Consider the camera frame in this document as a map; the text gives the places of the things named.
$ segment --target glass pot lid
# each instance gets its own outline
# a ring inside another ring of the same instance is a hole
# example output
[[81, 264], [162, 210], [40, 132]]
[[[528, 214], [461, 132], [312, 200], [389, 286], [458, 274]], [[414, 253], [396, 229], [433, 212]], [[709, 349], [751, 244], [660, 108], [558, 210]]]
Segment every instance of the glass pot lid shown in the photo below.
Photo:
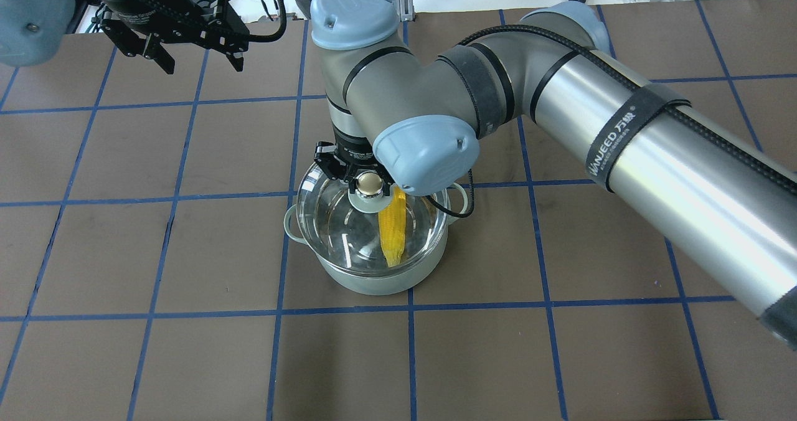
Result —
[[[296, 216], [304, 239], [331, 265], [362, 277], [387, 277], [402, 273], [423, 260], [446, 230], [446, 214], [424, 197], [407, 195], [407, 224], [401, 261], [388, 267], [379, 237], [379, 215], [353, 208], [348, 185], [330, 180], [313, 164], [299, 187]], [[435, 194], [449, 205], [445, 191]]]

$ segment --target grid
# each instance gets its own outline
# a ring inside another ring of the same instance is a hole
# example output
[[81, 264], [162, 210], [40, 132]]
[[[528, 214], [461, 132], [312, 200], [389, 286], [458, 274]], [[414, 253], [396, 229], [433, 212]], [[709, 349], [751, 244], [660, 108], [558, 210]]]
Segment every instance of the grid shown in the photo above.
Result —
[[[720, 62], [724, 76], [697, 77], [697, 78], [694, 77], [658, 78], [657, 80], [652, 80], [652, 81], [658, 83], [726, 81], [729, 84], [729, 87], [731, 88], [735, 102], [737, 103], [737, 106], [743, 117], [743, 120], [745, 120], [745, 124], [750, 132], [752, 139], [754, 140], [755, 146], [760, 151], [763, 151], [763, 146], [761, 145], [761, 142], [759, 141], [759, 138], [755, 133], [753, 124], [751, 123], [751, 120], [748, 117], [748, 113], [745, 111], [745, 105], [743, 105], [742, 98], [740, 98], [739, 92], [737, 91], [735, 84], [739, 81], [745, 81], [745, 80], [774, 80], [775, 78], [797, 78], [797, 74], [786, 73], [786, 74], [771, 74], [771, 75], [732, 75], [729, 72], [728, 66], [726, 66], [722, 52], [720, 51], [720, 47], [718, 46], [718, 43], [715, 40], [714, 33], [712, 32], [712, 27], [710, 26], [709, 21], [706, 18], [703, 5], [699, 1], [696, 1], [694, 4], [695, 6], [697, 6], [697, 10], [700, 13], [701, 21], [705, 26], [705, 31], [708, 34], [709, 39], [711, 40], [712, 46], [714, 47], [715, 54], [717, 55], [717, 58]], [[598, 6], [597, 10], [601, 20], [606, 22], [606, 18], [604, 17], [603, 14], [603, 8], [601, 6]], [[503, 10], [498, 10], [498, 16], [500, 18], [501, 24], [505, 24], [506, 21], [504, 20]], [[535, 243], [534, 246], [536, 248], [536, 251], [538, 251], [540, 281], [542, 284], [542, 291], [543, 291], [543, 298], [540, 301], [417, 304], [415, 302], [415, 292], [413, 290], [409, 290], [407, 292], [407, 302], [406, 304], [403, 305], [285, 308], [284, 307], [285, 278], [286, 278], [285, 275], [286, 275], [289, 240], [287, 237], [284, 236], [282, 250], [281, 250], [281, 268], [280, 268], [281, 271], [279, 277], [279, 289], [277, 291], [277, 302], [276, 302], [276, 308], [274, 308], [274, 310], [180, 311], [179, 313], [177, 313], [177, 311], [167, 311], [167, 313], [159, 313], [158, 311], [156, 311], [156, 305], [159, 297], [159, 286], [161, 282], [161, 277], [163, 275], [163, 268], [167, 258], [172, 225], [174, 223], [174, 218], [176, 217], [177, 206], [179, 205], [180, 202], [211, 200], [211, 199], [259, 199], [260, 197], [287, 197], [288, 200], [287, 207], [290, 207], [291, 203], [293, 203], [293, 197], [296, 195], [296, 192], [293, 190], [294, 186], [293, 183], [295, 182], [296, 179], [296, 158], [299, 148], [299, 128], [301, 127], [302, 103], [305, 100], [322, 100], [323, 98], [325, 98], [324, 95], [303, 95], [302, 93], [304, 73], [305, 73], [304, 71], [305, 57], [307, 55], [307, 49], [308, 49], [308, 22], [304, 21], [303, 23], [294, 23], [294, 24], [304, 24], [304, 29], [303, 29], [303, 37], [301, 42], [301, 66], [299, 67], [298, 87], [296, 89], [296, 95], [291, 95], [290, 97], [225, 98], [225, 100], [201, 100], [200, 95], [202, 91], [203, 80], [205, 77], [205, 69], [207, 68], [207, 62], [208, 62], [208, 52], [205, 52], [204, 58], [202, 60], [201, 71], [199, 73], [199, 80], [196, 83], [196, 92], [194, 93], [193, 100], [169, 102], [169, 103], [140, 103], [140, 104], [130, 104], [130, 105], [103, 106], [100, 105], [100, 100], [102, 98], [103, 92], [105, 91], [105, 85], [108, 82], [108, 77], [111, 72], [111, 67], [114, 64], [114, 58], [116, 57], [116, 49], [113, 49], [110, 58], [108, 59], [108, 65], [105, 69], [105, 76], [103, 77], [102, 84], [100, 84], [100, 89], [93, 106], [75, 106], [75, 108], [46, 108], [46, 109], [35, 109], [35, 110], [3, 110], [3, 106], [6, 104], [6, 100], [8, 100], [9, 98], [9, 94], [11, 94], [12, 87], [14, 86], [14, 81], [17, 78], [18, 69], [15, 69], [12, 72], [8, 86], [5, 89], [2, 100], [0, 100], [0, 115], [43, 114], [43, 113], [52, 113], [52, 112], [69, 112], [69, 111], [90, 111], [91, 115], [88, 120], [88, 125], [85, 128], [85, 133], [83, 134], [82, 142], [80, 143], [80, 149], [75, 159], [71, 175], [69, 176], [68, 186], [65, 189], [62, 200], [32, 201], [32, 202], [0, 202], [0, 208], [22, 207], [22, 206], [57, 206], [59, 208], [57, 219], [54, 228], [52, 229], [52, 236], [49, 239], [45, 255], [42, 259], [42, 266], [40, 266], [40, 270], [37, 274], [36, 285], [34, 287], [34, 291], [32, 292], [31, 298], [29, 298], [29, 304], [27, 307], [26, 315], [0, 316], [0, 322], [21, 323], [20, 330], [17, 335], [16, 342], [14, 344], [14, 350], [12, 350], [11, 360], [9, 361], [8, 368], [5, 372], [5, 376], [2, 381], [2, 387], [0, 387], [0, 404], [3, 403], [3, 399], [6, 396], [6, 391], [8, 390], [9, 382], [11, 382], [12, 378], [14, 378], [14, 365], [17, 356], [20, 353], [20, 349], [22, 347], [26, 331], [28, 330], [28, 327], [29, 325], [31, 325], [31, 323], [45, 322], [45, 321], [101, 321], [102, 319], [108, 319], [109, 321], [112, 321], [113, 319], [141, 319], [142, 321], [146, 321], [147, 323], [140, 348], [139, 361], [136, 368], [136, 377], [134, 378], [133, 390], [127, 413], [127, 419], [130, 420], [133, 419], [134, 413], [136, 413], [136, 402], [139, 395], [139, 387], [141, 384], [142, 372], [145, 362], [147, 361], [148, 344], [150, 341], [152, 324], [155, 319], [273, 316], [274, 335], [273, 335], [273, 345], [271, 345], [270, 379], [268, 380], [268, 383], [270, 383], [270, 385], [268, 385], [267, 395], [264, 395], [264, 397], [267, 400], [266, 418], [272, 419], [274, 417], [275, 389], [277, 385], [276, 376], [277, 376], [277, 369], [280, 365], [279, 362], [280, 339], [281, 339], [282, 321], [284, 319], [283, 318], [284, 316], [307, 316], [307, 315], [342, 314], [342, 313], [406, 313], [407, 338], [409, 341], [408, 344], [409, 362], [407, 366], [409, 367], [409, 376], [410, 376], [409, 382], [407, 383], [410, 388], [410, 400], [408, 401], [408, 403], [410, 406], [410, 418], [416, 420], [418, 419], [418, 401], [417, 401], [418, 390], [416, 382], [417, 370], [416, 370], [416, 350], [415, 350], [416, 348], [415, 317], [417, 313], [422, 313], [422, 311], [505, 310], [506, 308], [541, 308], [542, 310], [545, 311], [547, 327], [549, 328], [550, 353], [552, 354], [552, 362], [555, 374], [555, 384], [557, 389], [558, 402], [560, 406], [560, 415], [562, 419], [569, 419], [567, 412], [567, 393], [566, 393], [567, 382], [564, 380], [563, 372], [561, 370], [560, 348], [557, 342], [554, 308], [675, 304], [675, 305], [680, 305], [683, 310], [683, 314], [686, 320], [686, 325], [689, 330], [689, 337], [692, 342], [692, 349], [694, 350], [695, 360], [697, 363], [697, 367], [699, 368], [700, 379], [702, 381], [705, 390], [705, 398], [707, 404], [709, 405], [711, 416], [715, 419], [720, 418], [720, 412], [717, 408], [717, 402], [715, 401], [714, 393], [712, 392], [712, 385], [710, 382], [711, 376], [709, 376], [709, 373], [706, 370], [706, 366], [703, 361], [703, 355], [700, 349], [700, 342], [698, 341], [697, 330], [694, 322], [692, 321], [692, 313], [690, 310], [690, 305], [695, 303], [728, 302], [728, 301], [733, 301], [733, 298], [731, 296], [725, 296], [725, 295], [687, 296], [684, 290], [683, 282], [681, 281], [681, 276], [679, 273], [679, 267], [677, 264], [674, 249], [672, 248], [672, 245], [669, 243], [669, 240], [663, 239], [663, 242], [665, 243], [666, 246], [667, 254], [669, 256], [670, 265], [672, 267], [672, 275], [674, 275], [678, 296], [653, 297], [653, 298], [626, 298], [626, 299], [594, 299], [594, 300], [553, 299], [552, 296], [550, 295], [549, 276], [547, 276], [546, 260], [544, 257], [543, 246], [544, 246], [544, 240], [546, 239], [540, 228], [540, 216], [538, 214], [537, 196], [535, 194], [535, 191], [536, 189], [540, 189], [544, 186], [592, 186], [592, 181], [588, 179], [558, 179], [558, 180], [536, 181], [535, 179], [533, 179], [532, 168], [530, 166], [530, 160], [529, 160], [529, 152], [527, 151], [526, 131], [524, 131], [523, 118], [517, 118], [516, 123], [518, 128], [518, 137], [521, 144], [521, 154], [523, 159], [524, 174], [526, 175], [526, 180], [510, 181], [510, 182], [478, 182], [475, 184], [475, 187], [477, 188], [520, 187], [527, 189], [527, 193], [529, 194], [530, 211], [532, 214], [534, 243]], [[409, 42], [409, 36], [410, 36], [408, 27], [409, 24], [407, 24], [407, 22], [405, 22], [404, 26], [402, 27], [402, 34], [405, 42], [407, 43]], [[611, 45], [611, 54], [613, 57], [616, 57], [614, 44]], [[214, 105], [214, 104], [223, 104], [223, 103], [251, 103], [251, 102], [267, 102], [267, 101], [291, 101], [295, 102], [296, 104], [295, 120], [293, 128], [293, 147], [292, 147], [293, 155], [291, 155], [290, 180], [288, 180], [286, 191], [238, 193], [238, 194], [181, 194], [180, 191], [182, 185], [182, 177], [186, 167], [188, 152], [191, 145], [191, 135], [194, 128], [194, 119], [196, 118], [197, 108], [203, 105]], [[174, 185], [174, 193], [171, 196], [147, 197], [147, 199], [71, 199], [70, 193], [72, 191], [72, 185], [74, 184], [74, 180], [77, 177], [78, 169], [80, 167], [80, 162], [82, 162], [83, 158], [83, 152], [85, 151], [89, 135], [92, 131], [92, 124], [94, 122], [95, 117], [97, 116], [97, 113], [101, 111], [117, 110], [117, 109], [157, 108], [158, 106], [191, 107], [191, 117], [188, 122], [188, 129], [185, 136], [184, 146], [182, 149], [182, 157], [179, 163], [179, 171], [177, 172], [177, 180], [176, 184]], [[40, 284], [42, 284], [42, 279], [47, 272], [47, 266], [52, 251], [52, 246], [54, 245], [60, 227], [60, 223], [62, 222], [62, 216], [67, 206], [149, 204], [149, 203], [159, 203], [159, 202], [164, 202], [164, 203], [170, 202], [171, 211], [168, 217], [168, 223], [166, 225], [165, 233], [163, 234], [163, 245], [159, 256], [157, 275], [156, 279], [154, 280], [154, 288], [152, 290], [151, 302], [147, 313], [34, 315], [32, 310], [34, 309], [34, 305], [36, 304], [37, 301], [37, 293]]]

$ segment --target light blue joint cap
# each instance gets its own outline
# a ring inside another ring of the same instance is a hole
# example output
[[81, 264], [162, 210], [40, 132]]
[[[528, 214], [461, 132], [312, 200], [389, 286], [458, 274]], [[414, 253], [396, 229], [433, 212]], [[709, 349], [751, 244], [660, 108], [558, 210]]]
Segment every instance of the light blue joint cap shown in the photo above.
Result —
[[601, 51], [609, 53], [609, 32], [606, 31], [606, 24], [601, 23], [595, 12], [590, 6], [578, 1], [565, 1], [547, 9], [539, 9], [523, 16], [521, 20], [533, 15], [534, 13], [558, 13], [562, 16], [575, 21], [592, 38], [592, 43]]
[[476, 132], [461, 118], [422, 115], [394, 123], [374, 141], [376, 160], [410, 195], [446, 189], [479, 157]]
[[75, 0], [0, 0], [0, 63], [48, 61], [74, 12]]
[[313, 42], [347, 51], [386, 40], [399, 28], [395, 0], [312, 0]]

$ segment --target black cable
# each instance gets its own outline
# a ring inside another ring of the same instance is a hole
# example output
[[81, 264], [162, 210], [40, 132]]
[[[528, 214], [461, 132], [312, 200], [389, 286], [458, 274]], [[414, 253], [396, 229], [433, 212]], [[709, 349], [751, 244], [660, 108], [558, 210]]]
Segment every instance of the black cable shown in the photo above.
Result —
[[[615, 80], [618, 81], [618, 83], [620, 83], [630, 91], [636, 91], [637, 89], [640, 88], [640, 86], [637, 83], [634, 83], [631, 80], [629, 80], [628, 77], [625, 77], [625, 75], [621, 74], [621, 72], [614, 69], [614, 67], [612, 67], [606, 61], [604, 61], [602, 58], [590, 52], [590, 50], [587, 49], [586, 47], [581, 46], [580, 44], [575, 43], [575, 41], [569, 40], [568, 38], [561, 36], [556, 32], [542, 29], [541, 27], [526, 26], [525, 24], [515, 24], [514, 26], [489, 27], [489, 29], [483, 29], [473, 33], [473, 35], [470, 35], [464, 40], [460, 41], [459, 44], [467, 45], [469, 43], [472, 43], [472, 41], [482, 38], [482, 36], [487, 36], [499, 32], [526, 32], [526, 33], [532, 33], [534, 35], [544, 36], [549, 40], [555, 41], [556, 43], [559, 43], [564, 47], [569, 47], [569, 49], [578, 52], [578, 54], [580, 54], [582, 57], [586, 58], [587, 60], [591, 61], [593, 64], [595, 64], [595, 66], [601, 69], [601, 71], [606, 72], [606, 74], [609, 75], [609, 77], [614, 78]], [[718, 148], [723, 149], [726, 153], [728, 153], [729, 155], [731, 155], [741, 163], [745, 164], [749, 168], [754, 169], [754, 171], [762, 174], [771, 182], [775, 183], [775, 185], [784, 189], [786, 192], [797, 196], [797, 182], [795, 182], [794, 180], [789, 179], [789, 177], [786, 177], [785, 175], [781, 174], [779, 171], [775, 171], [775, 169], [770, 168], [769, 165], [766, 165], [766, 163], [763, 163], [762, 161], [755, 158], [751, 154], [748, 154], [748, 152], [744, 151], [743, 149], [738, 148], [738, 146], [735, 145], [734, 143], [731, 143], [729, 140], [726, 140], [717, 133], [714, 133], [713, 131], [711, 131], [711, 129], [697, 122], [697, 120], [694, 120], [693, 118], [689, 117], [689, 115], [678, 110], [674, 106], [667, 106], [665, 108], [665, 111], [667, 112], [667, 114], [675, 118], [675, 120], [677, 120], [680, 123], [683, 123], [684, 125], [687, 126], [687, 128], [691, 129], [698, 135], [705, 138], [705, 140], [709, 141], [715, 146], [718, 146]]]
[[86, 33], [97, 33], [100, 31], [100, 13], [105, 10], [105, 2], [102, 2], [97, 10], [94, 12], [94, 18], [92, 18], [92, 24], [89, 26], [91, 32], [86, 29]]
[[263, 12], [265, 13], [266, 16], [268, 16], [268, 20], [269, 21], [274, 21], [274, 18], [273, 18], [273, 16], [271, 16], [271, 12], [268, 10], [268, 6], [265, 4], [265, 1], [260, 0], [260, 4], [261, 4], [261, 6], [263, 6]]
[[427, 200], [432, 204], [432, 206], [435, 206], [438, 211], [442, 211], [442, 213], [450, 215], [451, 217], [456, 217], [457, 219], [464, 219], [465, 217], [469, 217], [470, 214], [473, 214], [473, 208], [476, 206], [476, 196], [473, 194], [473, 169], [469, 169], [468, 171], [468, 184], [470, 186], [470, 205], [468, 205], [468, 210], [464, 211], [464, 213], [453, 212], [452, 210], [446, 208], [446, 206], [438, 203], [438, 201], [435, 200], [435, 198], [431, 195], [427, 195]]
[[197, 21], [188, 19], [182, 13], [177, 12], [171, 7], [166, 6], [165, 4], [156, 1], [156, 0], [137, 0], [143, 4], [147, 4], [147, 6], [151, 7], [151, 9], [156, 10], [157, 12], [161, 13], [162, 15], [168, 16], [171, 19], [179, 22], [180, 24], [184, 24], [185, 26], [191, 27], [191, 29], [202, 30], [209, 34], [213, 34], [219, 37], [226, 37], [230, 40], [236, 41], [247, 41], [252, 43], [271, 43], [273, 41], [279, 40], [283, 34], [285, 34], [285, 29], [288, 27], [288, 21], [285, 14], [285, 2], [284, 0], [277, 0], [280, 10], [280, 26], [276, 30], [276, 32], [271, 33], [270, 35], [248, 35], [245, 33], [235, 32], [234, 30], [227, 29], [226, 27], [219, 27], [219, 26], [206, 26], [205, 24], [200, 24]]
[[[273, 3], [274, 3], [274, 9], [278, 9], [278, 8], [279, 8], [279, 5], [276, 3], [276, 0], [271, 0], [271, 2], [273, 2]], [[268, 8], [266, 8], [266, 10], [265, 10], [265, 15], [267, 15], [267, 16], [268, 16], [268, 18], [269, 18], [271, 21], [274, 21], [274, 18], [272, 18], [272, 17], [271, 17], [271, 13], [270, 13], [270, 12], [268, 12]]]

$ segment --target stainless steel pot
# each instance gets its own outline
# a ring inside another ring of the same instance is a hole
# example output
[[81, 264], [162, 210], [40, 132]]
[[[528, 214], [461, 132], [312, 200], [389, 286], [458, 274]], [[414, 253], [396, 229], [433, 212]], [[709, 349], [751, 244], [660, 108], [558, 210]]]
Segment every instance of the stainless steel pot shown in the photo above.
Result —
[[[456, 183], [453, 187], [462, 194], [463, 207], [467, 208], [467, 193]], [[446, 191], [433, 197], [450, 207]], [[301, 235], [291, 231], [293, 214]], [[284, 225], [285, 233], [308, 245], [339, 284], [357, 293], [388, 295], [407, 290], [429, 276], [446, 248], [448, 225], [455, 220], [423, 197], [407, 195], [404, 254], [398, 265], [388, 267], [379, 242], [378, 214], [353, 208], [348, 185], [328, 179], [313, 164], [299, 187], [297, 203], [285, 213]]]

